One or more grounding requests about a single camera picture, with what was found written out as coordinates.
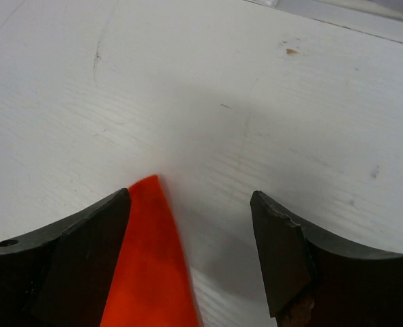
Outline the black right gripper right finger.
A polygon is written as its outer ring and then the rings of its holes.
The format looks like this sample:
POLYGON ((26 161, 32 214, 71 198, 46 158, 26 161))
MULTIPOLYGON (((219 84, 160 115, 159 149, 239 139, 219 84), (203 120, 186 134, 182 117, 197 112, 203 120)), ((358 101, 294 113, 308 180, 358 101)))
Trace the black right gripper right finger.
POLYGON ((261 191, 250 207, 278 326, 403 326, 403 254, 338 236, 261 191))

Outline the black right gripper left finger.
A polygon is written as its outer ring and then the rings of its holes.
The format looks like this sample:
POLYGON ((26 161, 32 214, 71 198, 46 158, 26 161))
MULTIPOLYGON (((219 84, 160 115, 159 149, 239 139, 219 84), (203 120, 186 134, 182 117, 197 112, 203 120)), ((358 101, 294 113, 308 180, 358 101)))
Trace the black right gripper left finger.
POLYGON ((130 215, 126 188, 0 242, 0 326, 99 326, 130 215))

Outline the orange t-shirt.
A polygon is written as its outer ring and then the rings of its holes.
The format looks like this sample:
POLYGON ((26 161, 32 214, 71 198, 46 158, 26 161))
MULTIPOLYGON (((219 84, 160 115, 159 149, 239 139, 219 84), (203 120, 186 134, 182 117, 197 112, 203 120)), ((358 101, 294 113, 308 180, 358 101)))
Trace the orange t-shirt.
POLYGON ((128 191, 128 226, 101 326, 200 326, 179 231, 158 176, 128 191))

